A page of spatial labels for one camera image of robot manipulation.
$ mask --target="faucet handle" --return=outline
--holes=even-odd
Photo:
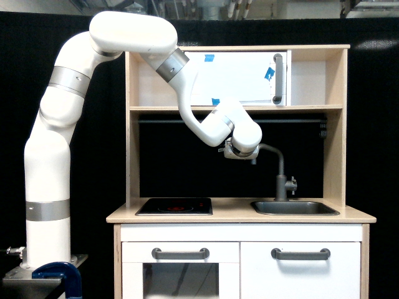
[[[298,188],[297,180],[294,179],[294,177],[291,177],[290,181],[286,182],[286,190],[287,191],[292,191],[292,195],[295,195],[295,191]]]

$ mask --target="black stovetop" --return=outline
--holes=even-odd
[[[200,197],[150,198],[136,213],[137,216],[209,216],[212,214],[211,199]]]

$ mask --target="metal sink basin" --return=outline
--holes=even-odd
[[[338,211],[314,201],[254,201],[251,205],[257,213],[265,215],[339,215]]]

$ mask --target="gray handle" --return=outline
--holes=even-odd
[[[280,104],[282,100],[282,73],[284,71],[282,66],[282,55],[276,54],[273,57],[276,62],[276,95],[273,97],[274,104]]]
[[[277,260],[328,260],[331,252],[323,248],[320,252],[281,252],[275,248],[271,252],[272,258]]]
[[[151,254],[157,260],[204,260],[209,257],[209,250],[202,248],[199,252],[162,252],[154,248]]]

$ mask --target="white cabinet door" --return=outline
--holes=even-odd
[[[239,243],[122,242],[122,292],[123,299],[239,299]]]
[[[278,260],[272,250],[320,252],[327,260]],[[359,299],[359,242],[242,242],[241,299]]]

